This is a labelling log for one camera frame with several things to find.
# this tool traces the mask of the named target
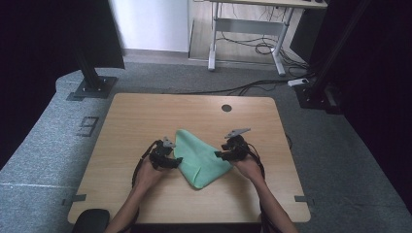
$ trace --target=green cloth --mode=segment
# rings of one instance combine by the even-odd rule
[[[215,151],[218,150],[187,130],[176,131],[174,156],[183,158],[179,169],[192,186],[203,188],[232,167],[229,162],[217,158]]]

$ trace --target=wooden table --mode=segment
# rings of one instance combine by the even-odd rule
[[[213,32],[212,43],[209,49],[209,71],[215,70],[216,63],[216,32],[237,32],[237,33],[249,33],[260,35],[272,35],[278,37],[276,47],[271,49],[273,60],[275,61],[276,68],[279,76],[285,76],[285,69],[282,64],[279,52],[282,48],[282,44],[285,40],[286,33],[291,22],[293,10],[295,8],[303,9],[325,9],[327,3],[323,0],[322,3],[317,3],[315,0],[209,0],[215,3],[215,9],[213,11]],[[233,4],[246,4],[246,5],[263,5],[271,7],[285,7],[288,11],[285,15],[285,20],[282,22],[271,21],[257,21],[257,20],[244,20],[237,18],[222,18],[219,17],[219,5],[223,3]]]
[[[232,110],[224,112],[223,105]],[[273,99],[266,97],[117,94],[88,162],[68,219],[86,209],[106,209],[113,217],[131,189],[134,168],[148,146],[163,136],[175,141],[178,129],[221,149],[232,129],[254,145],[266,181],[292,221],[310,219],[299,177]],[[145,197],[140,223],[259,222],[258,196],[252,184],[232,169],[201,190],[190,187],[178,169],[168,173]]]

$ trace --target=forearm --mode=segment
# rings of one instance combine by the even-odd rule
[[[147,189],[136,185],[130,191],[126,201],[106,228],[105,233],[119,232],[124,229],[136,216]]]
[[[257,190],[260,204],[270,221],[272,221],[272,223],[275,224],[276,227],[283,233],[297,232],[293,222],[272,194],[264,179],[257,179],[253,181],[253,184]]]

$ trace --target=desk leg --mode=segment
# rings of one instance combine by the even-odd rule
[[[273,60],[275,61],[275,65],[276,65],[276,68],[278,69],[279,76],[285,76],[286,75],[285,69],[284,69],[283,64],[282,64],[281,57],[279,55],[279,51],[281,50],[282,44],[285,40],[285,36],[286,36],[287,31],[288,31],[289,24],[291,22],[293,10],[294,10],[294,8],[288,8],[288,15],[286,16],[286,20],[284,21],[284,25],[282,27],[282,32],[279,35],[278,44],[276,45],[275,49],[272,49]]]
[[[212,44],[209,48],[209,71],[215,71],[215,62],[216,62],[216,24],[218,23],[218,10],[219,3],[215,3],[215,11],[213,15],[213,32],[212,32]]]

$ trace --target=person's arm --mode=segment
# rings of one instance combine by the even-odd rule
[[[251,156],[248,155],[244,160],[232,161],[230,163],[233,164],[243,176],[251,180],[257,190],[260,204],[270,221],[283,233],[298,232],[288,214],[270,191],[266,181],[261,175],[260,168]]]
[[[146,157],[137,174],[136,184],[131,189],[118,213],[106,228],[105,233],[117,233],[123,230],[136,216],[139,205],[145,197],[146,192],[153,187],[167,171],[169,171],[169,169],[161,171],[154,169],[149,157]]]

